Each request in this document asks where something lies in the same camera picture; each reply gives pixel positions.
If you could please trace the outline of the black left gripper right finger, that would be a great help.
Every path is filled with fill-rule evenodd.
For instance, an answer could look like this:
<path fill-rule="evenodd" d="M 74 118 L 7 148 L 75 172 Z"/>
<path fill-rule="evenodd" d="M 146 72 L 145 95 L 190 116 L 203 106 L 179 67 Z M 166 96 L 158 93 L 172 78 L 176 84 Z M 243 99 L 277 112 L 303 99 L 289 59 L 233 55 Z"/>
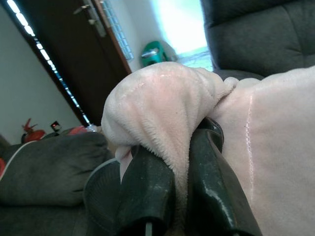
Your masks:
<path fill-rule="evenodd" d="M 262 236 L 234 171 L 222 156 L 223 130 L 205 118 L 189 148 L 188 236 Z"/>

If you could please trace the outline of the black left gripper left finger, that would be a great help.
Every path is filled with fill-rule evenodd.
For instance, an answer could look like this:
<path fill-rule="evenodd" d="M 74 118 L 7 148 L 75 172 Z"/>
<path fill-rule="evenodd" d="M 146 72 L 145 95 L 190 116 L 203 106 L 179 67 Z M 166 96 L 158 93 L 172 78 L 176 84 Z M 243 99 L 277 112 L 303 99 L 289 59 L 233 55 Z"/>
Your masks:
<path fill-rule="evenodd" d="M 175 212 L 174 174 L 142 146 L 133 146 L 131 154 L 121 182 L 116 236 L 165 236 Z"/>

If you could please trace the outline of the pale pink plush pillow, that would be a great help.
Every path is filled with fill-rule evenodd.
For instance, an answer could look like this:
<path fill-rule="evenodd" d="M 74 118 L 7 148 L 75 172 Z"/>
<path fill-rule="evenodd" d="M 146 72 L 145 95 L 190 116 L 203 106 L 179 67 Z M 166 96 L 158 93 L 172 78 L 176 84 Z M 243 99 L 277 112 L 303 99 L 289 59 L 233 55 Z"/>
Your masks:
<path fill-rule="evenodd" d="M 101 127 L 124 174 L 143 145 L 172 169 L 175 225 L 184 232 L 189 141 L 204 118 L 223 129 L 223 157 L 235 172 L 263 236 L 315 236 L 315 66 L 262 80 L 222 79 L 204 68 L 161 62 L 120 81 Z"/>

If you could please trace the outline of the dark grey sofa cushion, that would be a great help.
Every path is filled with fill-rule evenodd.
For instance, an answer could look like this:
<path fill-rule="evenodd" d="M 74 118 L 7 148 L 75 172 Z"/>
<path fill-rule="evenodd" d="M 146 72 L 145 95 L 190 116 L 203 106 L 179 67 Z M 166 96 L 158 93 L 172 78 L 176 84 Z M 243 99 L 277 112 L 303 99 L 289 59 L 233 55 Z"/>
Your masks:
<path fill-rule="evenodd" d="M 102 134 L 87 132 L 12 145 L 0 158 L 0 205 L 73 207 L 91 172 L 112 154 Z"/>

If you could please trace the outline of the dark grey fabric sofa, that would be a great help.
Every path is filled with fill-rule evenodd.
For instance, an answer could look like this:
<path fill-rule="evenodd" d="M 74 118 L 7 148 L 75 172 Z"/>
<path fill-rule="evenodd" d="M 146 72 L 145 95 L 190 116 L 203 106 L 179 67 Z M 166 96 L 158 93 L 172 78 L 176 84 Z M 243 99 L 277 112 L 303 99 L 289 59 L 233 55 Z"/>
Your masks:
<path fill-rule="evenodd" d="M 315 0 L 201 0 L 201 6 L 213 72 L 222 79 L 262 80 L 315 66 Z M 117 159 L 118 147 L 101 134 Z M 120 172 L 121 182 L 124 174 Z M 182 217 L 187 234 L 188 182 L 189 176 Z M 175 225 L 179 207 L 176 179 L 175 193 L 174 218 L 167 232 Z M 87 236 L 87 229 L 84 199 L 76 206 L 0 205 L 0 236 Z"/>

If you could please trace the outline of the dark cushion with white piping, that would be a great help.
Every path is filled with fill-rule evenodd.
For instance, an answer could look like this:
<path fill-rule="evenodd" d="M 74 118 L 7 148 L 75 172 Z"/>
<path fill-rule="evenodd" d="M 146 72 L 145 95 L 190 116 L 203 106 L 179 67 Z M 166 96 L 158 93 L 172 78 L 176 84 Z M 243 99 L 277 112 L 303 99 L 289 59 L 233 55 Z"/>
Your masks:
<path fill-rule="evenodd" d="M 120 163 L 117 159 L 107 160 L 92 171 L 83 193 L 87 236 L 121 236 L 116 222 L 120 188 Z"/>

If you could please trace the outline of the red pink cloth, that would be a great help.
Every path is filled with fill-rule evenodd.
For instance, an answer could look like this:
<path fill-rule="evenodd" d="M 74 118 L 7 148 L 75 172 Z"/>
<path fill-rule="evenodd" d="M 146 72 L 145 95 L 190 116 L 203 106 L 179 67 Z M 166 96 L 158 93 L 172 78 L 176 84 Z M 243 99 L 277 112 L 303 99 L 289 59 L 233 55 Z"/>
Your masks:
<path fill-rule="evenodd" d="M 74 128 L 71 128 L 69 131 L 66 132 L 66 135 L 77 135 L 77 134 L 83 134 L 86 133 L 88 130 L 85 126 L 77 126 Z"/>

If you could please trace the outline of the red fire extinguisher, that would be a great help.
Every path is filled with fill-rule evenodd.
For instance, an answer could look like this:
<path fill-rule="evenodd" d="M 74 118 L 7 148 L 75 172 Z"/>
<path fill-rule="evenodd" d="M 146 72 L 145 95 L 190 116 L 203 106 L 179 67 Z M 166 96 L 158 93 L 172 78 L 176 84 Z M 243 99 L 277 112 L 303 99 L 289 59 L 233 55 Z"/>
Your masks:
<path fill-rule="evenodd" d="M 37 126 L 37 124 L 30 125 L 30 121 L 31 118 L 29 118 L 25 125 L 22 126 L 24 134 L 21 137 L 21 142 L 23 144 L 31 141 L 39 141 L 46 135 L 46 132 L 42 129 L 34 130 L 34 127 Z"/>

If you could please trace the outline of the green plastic stool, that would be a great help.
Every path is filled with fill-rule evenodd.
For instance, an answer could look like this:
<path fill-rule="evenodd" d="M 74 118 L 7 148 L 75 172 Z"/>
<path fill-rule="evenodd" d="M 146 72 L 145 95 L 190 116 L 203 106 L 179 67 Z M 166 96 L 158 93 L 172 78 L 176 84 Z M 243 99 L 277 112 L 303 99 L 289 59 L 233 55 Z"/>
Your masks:
<path fill-rule="evenodd" d="M 166 55 L 162 44 L 159 41 L 152 41 L 144 47 L 141 61 L 142 65 L 146 67 L 155 63 L 170 61 L 170 59 Z"/>

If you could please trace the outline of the dark brown wooden door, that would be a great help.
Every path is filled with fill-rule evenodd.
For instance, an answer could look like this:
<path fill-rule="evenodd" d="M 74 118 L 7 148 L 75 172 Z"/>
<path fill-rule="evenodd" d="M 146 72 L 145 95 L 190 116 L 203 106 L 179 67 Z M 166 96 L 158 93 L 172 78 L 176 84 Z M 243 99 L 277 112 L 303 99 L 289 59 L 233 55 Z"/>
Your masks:
<path fill-rule="evenodd" d="M 100 125 L 107 96 L 131 70 L 100 0 L 92 3 L 105 37 L 88 23 L 86 12 L 73 15 L 82 0 L 17 0 L 82 110 L 92 124 Z"/>

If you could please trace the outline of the glass block window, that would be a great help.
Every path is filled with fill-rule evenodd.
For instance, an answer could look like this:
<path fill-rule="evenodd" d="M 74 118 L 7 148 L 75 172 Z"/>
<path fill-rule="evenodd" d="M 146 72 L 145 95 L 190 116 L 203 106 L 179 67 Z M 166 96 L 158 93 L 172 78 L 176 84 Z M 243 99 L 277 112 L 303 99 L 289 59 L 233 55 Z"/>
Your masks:
<path fill-rule="evenodd" d="M 110 0 L 100 0 L 100 3 L 125 59 L 127 61 L 133 60 L 134 59 L 133 53 L 127 42 L 125 34 L 114 12 Z"/>

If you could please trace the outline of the narrow glass block strip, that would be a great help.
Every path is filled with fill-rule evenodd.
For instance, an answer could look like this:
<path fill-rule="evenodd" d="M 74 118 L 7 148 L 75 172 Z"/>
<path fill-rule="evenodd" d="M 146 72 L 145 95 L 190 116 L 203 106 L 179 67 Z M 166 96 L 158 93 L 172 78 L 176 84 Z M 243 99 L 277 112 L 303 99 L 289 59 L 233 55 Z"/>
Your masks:
<path fill-rule="evenodd" d="M 51 58 L 47 50 L 45 50 L 44 45 L 40 42 L 38 36 L 35 34 L 35 30 L 32 28 L 31 24 L 28 22 L 27 18 L 23 14 L 21 8 L 17 4 L 17 0 L 2 0 L 6 7 L 9 8 L 9 11 L 14 15 L 14 20 L 23 30 L 24 35 L 27 38 L 27 41 L 31 44 L 31 47 L 36 51 L 36 54 L 39 56 L 41 63 L 51 74 L 52 80 L 63 94 L 64 98 L 71 106 L 71 109 L 74 111 L 79 120 L 89 126 L 92 123 L 89 118 L 86 116 L 82 110 L 80 104 L 76 100 L 74 94 L 71 92 L 69 86 L 67 85 L 64 78 L 59 73 L 58 67 L 54 63 L 54 60 Z"/>

